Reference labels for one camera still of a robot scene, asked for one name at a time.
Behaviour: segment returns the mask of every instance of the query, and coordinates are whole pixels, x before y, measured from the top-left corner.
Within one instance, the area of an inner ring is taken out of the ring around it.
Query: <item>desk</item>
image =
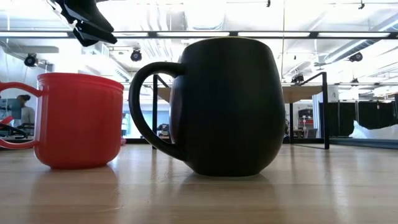
[[[31,149],[0,151],[0,222],[396,223],[397,151],[331,149],[283,145],[260,175],[233,178],[196,175],[149,145],[123,146],[89,170],[51,171]]]
[[[293,133],[297,135],[298,138],[304,138],[304,130],[301,129],[294,129]]]
[[[157,94],[170,103],[171,88],[158,88]],[[295,103],[300,100],[309,100],[313,95],[322,92],[321,86],[283,86],[285,103]]]

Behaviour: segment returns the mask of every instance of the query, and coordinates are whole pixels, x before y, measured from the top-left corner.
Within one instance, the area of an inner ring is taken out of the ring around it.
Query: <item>exposed ductwork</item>
[[[132,78],[131,74],[125,71],[117,61],[109,57],[109,48],[101,42],[89,47],[82,47],[81,54],[89,56],[83,57],[86,66],[98,70],[104,77],[114,77],[121,82],[129,82]]]
[[[225,0],[185,1],[187,30],[221,30],[225,20]]]
[[[398,31],[398,14],[390,17],[386,21],[382,22],[378,26],[374,27],[371,31],[384,31],[384,32],[397,32]],[[347,58],[380,40],[353,40],[348,42],[344,46],[340,47],[336,51],[328,54],[325,57],[325,63],[335,63],[341,59]]]

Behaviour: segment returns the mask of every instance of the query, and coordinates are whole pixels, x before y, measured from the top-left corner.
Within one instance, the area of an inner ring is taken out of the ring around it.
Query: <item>metal frame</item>
[[[157,133],[157,79],[158,74],[154,74],[153,82],[154,82],[154,97],[152,98],[152,131]]]
[[[289,117],[290,117],[290,144],[319,144],[320,140],[323,140],[324,149],[330,148],[330,140],[329,140],[329,119],[328,119],[328,81],[327,81],[327,72],[320,72],[311,78],[305,80],[302,83],[297,83],[295,85],[304,86],[308,82],[312,81],[316,77],[322,76],[322,97],[323,97],[323,114],[321,118],[321,127],[323,128],[322,139],[307,139],[306,141],[302,141],[301,139],[294,139],[294,130],[293,130],[293,103],[289,104]]]
[[[396,100],[395,109],[396,109],[396,118],[398,120],[398,93],[394,95],[394,99]]]
[[[353,139],[353,138],[331,138],[332,144],[342,146],[377,147],[383,149],[398,149],[398,141],[390,139]]]
[[[210,37],[249,37],[253,39],[350,39],[350,40],[398,40],[398,32],[369,31],[118,31],[113,32],[117,39],[205,39]],[[9,39],[74,39],[70,30],[55,31],[0,31],[0,38]]]

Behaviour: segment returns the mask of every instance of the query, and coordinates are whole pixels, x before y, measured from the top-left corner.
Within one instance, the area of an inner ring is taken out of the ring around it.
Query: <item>office chair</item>
[[[316,138],[317,137],[318,129],[307,129],[305,132],[305,138]]]

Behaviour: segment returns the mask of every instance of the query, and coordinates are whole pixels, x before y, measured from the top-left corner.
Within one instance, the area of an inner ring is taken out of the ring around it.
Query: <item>mug rim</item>
[[[123,91],[124,86],[114,80],[104,78],[104,77],[99,77],[96,75],[89,75],[89,74],[82,74],[82,73],[68,73],[68,72],[48,72],[48,73],[43,73],[41,75],[37,76],[37,81],[41,82],[45,80],[46,78],[54,78],[54,76],[57,76],[57,78],[65,78],[65,77],[71,77],[74,76],[77,78],[78,81],[89,81],[89,82],[100,82],[103,85],[108,85],[114,88],[117,88],[118,90]]]
[[[222,37],[210,37],[210,38],[205,38],[205,39],[203,39],[203,40],[196,41],[195,43],[186,46],[185,49],[187,49],[187,48],[189,48],[190,46],[193,46],[193,45],[195,45],[195,44],[199,44],[200,42],[203,42],[203,41],[206,41],[206,40],[219,40],[219,39],[246,39],[246,40],[254,40],[254,41],[256,41],[256,42],[259,42],[259,43],[261,43],[261,44],[263,44],[263,45],[269,47],[267,44],[261,42],[260,40],[253,39],[253,38],[249,38],[249,37],[222,36]]]

